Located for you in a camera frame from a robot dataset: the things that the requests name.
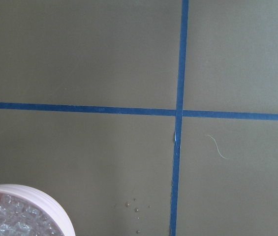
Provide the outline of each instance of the ice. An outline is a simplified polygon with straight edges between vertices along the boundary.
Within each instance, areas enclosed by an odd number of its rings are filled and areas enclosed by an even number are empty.
[[[0,198],[0,236],[63,236],[53,220],[26,201]]]

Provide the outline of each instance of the round container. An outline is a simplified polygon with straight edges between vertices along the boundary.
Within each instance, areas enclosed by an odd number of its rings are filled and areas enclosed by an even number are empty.
[[[64,236],[75,236],[75,232],[62,206],[48,194],[24,185],[1,184],[0,194],[8,194],[36,205],[41,211],[50,216]]]

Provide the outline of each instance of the gray floor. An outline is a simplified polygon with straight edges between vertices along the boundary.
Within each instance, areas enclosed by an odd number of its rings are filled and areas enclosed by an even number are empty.
[[[278,1],[189,2],[184,109],[278,113]],[[175,109],[180,20],[181,1],[0,1],[0,102]],[[53,196],[77,236],[167,236],[174,129],[0,110],[0,183]],[[183,119],[177,235],[278,236],[278,121]]]

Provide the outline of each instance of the blue line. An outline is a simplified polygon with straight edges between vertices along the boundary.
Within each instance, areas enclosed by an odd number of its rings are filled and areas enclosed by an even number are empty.
[[[188,8],[189,8],[188,5],[189,5],[189,1],[183,0],[181,31],[180,31],[177,100],[176,100],[176,122],[175,122],[175,144],[174,144],[173,178],[172,178],[172,199],[171,199],[171,212],[170,212],[170,234],[171,234],[171,236],[176,235],[176,224],[177,224],[179,163],[180,163],[180,146],[181,146],[182,122],[183,122],[185,59],[186,59],[186,47],[187,47],[187,27],[188,27]]]
[[[0,102],[0,109],[52,111],[52,112],[129,114],[129,115],[170,116],[170,117],[175,116],[176,113],[175,110],[169,110],[169,109],[93,107],[93,106],[74,106],[74,105],[6,103],[6,102]]]
[[[278,120],[278,114],[266,113],[183,111],[183,116],[200,118]]]

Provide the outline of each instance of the blue tape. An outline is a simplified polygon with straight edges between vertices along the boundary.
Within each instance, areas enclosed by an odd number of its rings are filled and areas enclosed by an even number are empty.
[[[74,105],[5,103],[5,102],[0,102],[0,109],[52,111],[52,112],[129,114],[129,115],[170,116],[170,117],[173,117],[176,114],[175,110],[169,110],[169,109],[92,107],[92,106],[74,106]]]
[[[278,114],[266,113],[183,111],[183,116],[199,118],[278,120]]]
[[[183,105],[184,105],[185,59],[186,59],[186,47],[187,47],[188,8],[189,8],[189,1],[183,0],[181,31],[180,31],[177,100],[176,100],[175,144],[174,144],[173,177],[172,177],[172,199],[171,199],[171,212],[170,212],[170,234],[171,234],[171,236],[176,235],[176,224],[177,224],[177,202],[178,202],[178,185],[179,185],[180,146],[181,146],[181,136],[182,136]]]

